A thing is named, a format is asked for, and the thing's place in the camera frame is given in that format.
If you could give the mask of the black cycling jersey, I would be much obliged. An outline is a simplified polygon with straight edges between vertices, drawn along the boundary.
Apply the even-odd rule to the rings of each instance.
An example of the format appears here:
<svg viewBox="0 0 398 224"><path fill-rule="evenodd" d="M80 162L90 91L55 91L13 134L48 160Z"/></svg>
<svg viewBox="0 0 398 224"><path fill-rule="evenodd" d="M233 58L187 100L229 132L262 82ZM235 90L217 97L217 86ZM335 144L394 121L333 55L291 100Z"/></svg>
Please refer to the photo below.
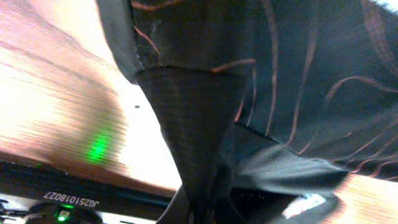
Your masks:
<svg viewBox="0 0 398 224"><path fill-rule="evenodd" d="M397 181L394 1L98 1L190 202L318 223L350 174Z"/></svg>

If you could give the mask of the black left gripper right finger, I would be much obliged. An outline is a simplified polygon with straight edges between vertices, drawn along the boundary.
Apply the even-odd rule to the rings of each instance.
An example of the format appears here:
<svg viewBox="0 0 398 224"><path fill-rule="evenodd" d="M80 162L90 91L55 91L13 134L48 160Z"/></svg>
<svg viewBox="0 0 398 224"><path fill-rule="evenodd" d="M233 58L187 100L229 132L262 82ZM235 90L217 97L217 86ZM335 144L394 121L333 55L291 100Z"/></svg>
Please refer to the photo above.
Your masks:
<svg viewBox="0 0 398 224"><path fill-rule="evenodd" d="M229 197L221 199L213 208L217 224L247 224Z"/></svg>

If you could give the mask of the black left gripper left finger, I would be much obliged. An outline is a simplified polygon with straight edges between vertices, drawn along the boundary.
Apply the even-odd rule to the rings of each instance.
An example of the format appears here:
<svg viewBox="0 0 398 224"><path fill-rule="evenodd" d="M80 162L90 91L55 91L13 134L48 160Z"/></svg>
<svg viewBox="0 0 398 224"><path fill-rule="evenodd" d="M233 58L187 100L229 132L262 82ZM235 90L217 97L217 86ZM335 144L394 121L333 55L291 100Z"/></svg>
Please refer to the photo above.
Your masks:
<svg viewBox="0 0 398 224"><path fill-rule="evenodd" d="M181 185L156 224L188 224L189 218L190 202Z"/></svg>

